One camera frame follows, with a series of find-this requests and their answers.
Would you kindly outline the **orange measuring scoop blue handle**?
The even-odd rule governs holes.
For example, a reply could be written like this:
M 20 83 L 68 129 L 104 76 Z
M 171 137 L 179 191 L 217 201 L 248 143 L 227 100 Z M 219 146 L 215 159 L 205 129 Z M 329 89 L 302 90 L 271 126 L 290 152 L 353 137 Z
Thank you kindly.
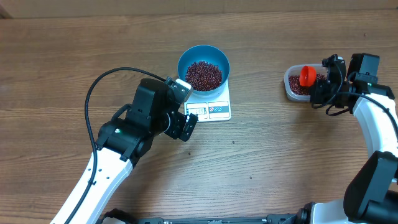
M 299 85 L 303 87 L 311 87 L 317 79 L 317 72 L 314 67 L 305 65 L 299 76 Z

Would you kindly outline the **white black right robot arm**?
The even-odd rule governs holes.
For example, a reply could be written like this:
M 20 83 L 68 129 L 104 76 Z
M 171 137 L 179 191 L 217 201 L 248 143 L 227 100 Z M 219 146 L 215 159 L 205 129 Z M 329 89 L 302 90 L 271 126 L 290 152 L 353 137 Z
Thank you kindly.
M 397 223 L 397 115 L 389 86 L 378 84 L 380 58 L 353 54 L 349 65 L 336 54 L 323 59 L 328 75 L 310 86 L 312 108 L 336 107 L 359 122 L 368 161 L 340 200 L 314 203 L 298 215 L 302 223 Z

